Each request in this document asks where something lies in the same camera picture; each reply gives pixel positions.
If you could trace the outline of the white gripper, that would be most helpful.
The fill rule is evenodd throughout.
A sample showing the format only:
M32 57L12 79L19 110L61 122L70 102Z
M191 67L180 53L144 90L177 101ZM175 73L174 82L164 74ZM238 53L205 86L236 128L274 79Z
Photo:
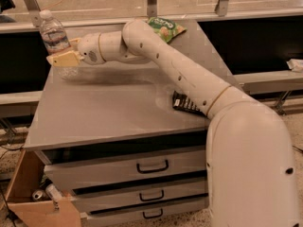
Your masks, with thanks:
M71 39L69 42L73 48L78 48L78 51L68 51L61 54L53 54L46 59L52 66L57 67L73 67L79 66L80 62L97 65L104 64L100 46L100 33L87 34L82 38Z

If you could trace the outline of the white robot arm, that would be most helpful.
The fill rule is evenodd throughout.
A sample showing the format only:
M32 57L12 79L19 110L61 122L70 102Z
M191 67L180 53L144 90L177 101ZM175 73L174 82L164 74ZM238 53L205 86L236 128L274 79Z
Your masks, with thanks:
M53 66L155 62L209 119L206 169L212 227L299 227L291 136L268 106L168 45L146 22L88 34L48 56Z

